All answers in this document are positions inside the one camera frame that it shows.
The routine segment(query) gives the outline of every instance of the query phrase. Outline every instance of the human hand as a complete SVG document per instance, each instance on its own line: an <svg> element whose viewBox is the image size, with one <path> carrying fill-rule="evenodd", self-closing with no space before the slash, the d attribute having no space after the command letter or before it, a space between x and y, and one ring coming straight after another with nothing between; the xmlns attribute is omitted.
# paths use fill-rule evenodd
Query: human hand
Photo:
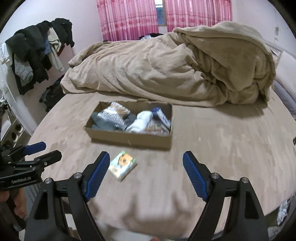
<svg viewBox="0 0 296 241"><path fill-rule="evenodd" d="M14 212L20 218L25 218L27 216L27 199L25 197L25 191L23 188L19 189L18 194L14 198L15 209Z"/></svg>
<svg viewBox="0 0 296 241"><path fill-rule="evenodd" d="M9 198L9 191L0 192L0 202L6 202ZM27 215L27 199L23 188L19 189L18 194L14 199L14 212L20 218L25 218Z"/></svg>
<svg viewBox="0 0 296 241"><path fill-rule="evenodd" d="M9 191L0 192L0 202L6 202L9 198Z"/></svg>

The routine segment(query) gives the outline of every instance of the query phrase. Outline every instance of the white wall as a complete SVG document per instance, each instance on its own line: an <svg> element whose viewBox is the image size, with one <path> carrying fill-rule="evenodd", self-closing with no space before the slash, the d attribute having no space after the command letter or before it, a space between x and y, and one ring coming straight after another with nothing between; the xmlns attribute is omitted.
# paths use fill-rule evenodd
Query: white wall
<svg viewBox="0 0 296 241"><path fill-rule="evenodd" d="M73 49L70 46L65 47L60 55L65 69L68 69L67 62L73 55L92 43L103 41L96 0L26 0L15 11L0 33L0 42L5 42L21 28L35 25L43 20L53 21L55 18L69 19L73 24L75 46ZM49 81L44 81L41 84L36 83L34 89L21 96L18 93L11 69L4 65L1 66L0 81L7 81L10 89L10 92L6 93L6 97L11 103L15 101L17 106L14 111L30 133L36 129L46 115L45 105L38 101L41 94L46 87L52 85L62 75L54 67L50 69L48 74Z"/></svg>
<svg viewBox="0 0 296 241"><path fill-rule="evenodd" d="M168 32L168 27L167 26L159 26L158 31L160 34L166 34Z"/></svg>
<svg viewBox="0 0 296 241"><path fill-rule="evenodd" d="M293 33L268 0L232 0L232 12L233 21L254 27L265 40L296 55Z"/></svg>

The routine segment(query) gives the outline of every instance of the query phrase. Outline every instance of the open cardboard box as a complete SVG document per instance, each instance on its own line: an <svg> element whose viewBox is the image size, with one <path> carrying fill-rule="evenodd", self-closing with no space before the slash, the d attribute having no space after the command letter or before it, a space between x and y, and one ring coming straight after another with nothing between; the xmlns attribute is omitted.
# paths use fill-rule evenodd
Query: open cardboard box
<svg viewBox="0 0 296 241"><path fill-rule="evenodd" d="M137 115L143 110L152 110L154 107L160 107L165 116L171 121L170 135L161 136L153 134L136 134L127 133L123 131L101 131L92 129L94 124L91 117L89 117L85 131L92 140L98 140L111 144L128 145L132 147L146 147L156 149L170 149L172 145L173 134L173 107L171 104L158 101L148 101L146 99L138 99L138 101L117 101L119 104L128 108L132 114ZM103 109L110 106L110 102L99 102L93 112L101 112Z"/></svg>

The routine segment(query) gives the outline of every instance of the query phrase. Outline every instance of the screw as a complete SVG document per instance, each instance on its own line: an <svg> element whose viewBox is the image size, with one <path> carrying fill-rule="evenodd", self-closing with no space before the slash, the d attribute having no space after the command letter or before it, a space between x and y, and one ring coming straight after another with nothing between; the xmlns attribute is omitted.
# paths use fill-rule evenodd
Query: screw
<svg viewBox="0 0 296 241"><path fill-rule="evenodd" d="M50 177L48 177L48 178L45 179L44 182L45 182L46 184L49 184L49 183L51 183L51 181L52 181L52 179L51 179Z"/></svg>
<svg viewBox="0 0 296 241"><path fill-rule="evenodd" d="M81 172L74 173L74 178L81 178Z"/></svg>
<svg viewBox="0 0 296 241"><path fill-rule="evenodd" d="M213 172L211 174L211 177L214 178L214 179L218 179L220 177L220 175L218 173L216 173L216 172Z"/></svg>
<svg viewBox="0 0 296 241"><path fill-rule="evenodd" d="M243 183L248 183L249 182L249 179L247 179L246 177L242 177L242 182Z"/></svg>

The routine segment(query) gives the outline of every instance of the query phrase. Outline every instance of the curtain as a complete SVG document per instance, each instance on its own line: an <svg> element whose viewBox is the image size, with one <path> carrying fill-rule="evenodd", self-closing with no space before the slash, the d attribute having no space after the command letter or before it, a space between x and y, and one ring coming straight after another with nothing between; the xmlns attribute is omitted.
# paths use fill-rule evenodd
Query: curtain
<svg viewBox="0 0 296 241"><path fill-rule="evenodd" d="M231 0L164 0L168 32L232 20Z"/></svg>
<svg viewBox="0 0 296 241"><path fill-rule="evenodd" d="M97 0L104 40L138 40L158 33L154 0Z"/></svg>

